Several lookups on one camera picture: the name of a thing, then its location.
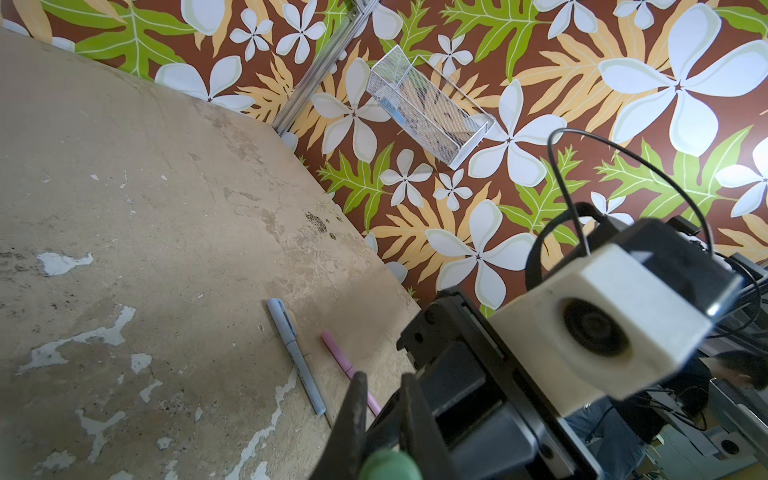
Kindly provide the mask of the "dark green pen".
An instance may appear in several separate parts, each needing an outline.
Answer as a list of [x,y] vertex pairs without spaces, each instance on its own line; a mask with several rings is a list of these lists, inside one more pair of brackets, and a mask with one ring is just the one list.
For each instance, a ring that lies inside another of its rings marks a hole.
[[422,480],[416,462],[407,454],[395,450],[380,450],[363,463],[359,480]]

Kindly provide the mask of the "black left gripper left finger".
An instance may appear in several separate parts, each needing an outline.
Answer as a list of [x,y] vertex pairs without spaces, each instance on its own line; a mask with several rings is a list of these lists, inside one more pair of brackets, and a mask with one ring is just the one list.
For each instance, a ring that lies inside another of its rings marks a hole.
[[367,393],[366,374],[356,372],[311,480],[358,478],[365,447]]

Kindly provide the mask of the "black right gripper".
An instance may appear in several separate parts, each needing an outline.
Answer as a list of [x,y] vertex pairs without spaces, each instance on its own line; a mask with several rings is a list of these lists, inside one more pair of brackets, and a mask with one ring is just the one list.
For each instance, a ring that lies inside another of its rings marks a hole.
[[[396,344],[409,355],[459,478],[601,478],[568,415],[554,410],[489,319],[451,287],[414,317]],[[366,453],[402,450],[402,419],[398,390],[368,429]]]

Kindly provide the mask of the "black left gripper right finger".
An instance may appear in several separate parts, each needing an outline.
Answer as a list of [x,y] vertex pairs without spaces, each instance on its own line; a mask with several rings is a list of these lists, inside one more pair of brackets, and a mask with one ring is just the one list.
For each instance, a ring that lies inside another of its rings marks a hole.
[[399,446],[416,463],[422,479],[458,479],[437,422],[414,374],[401,378],[403,407]]

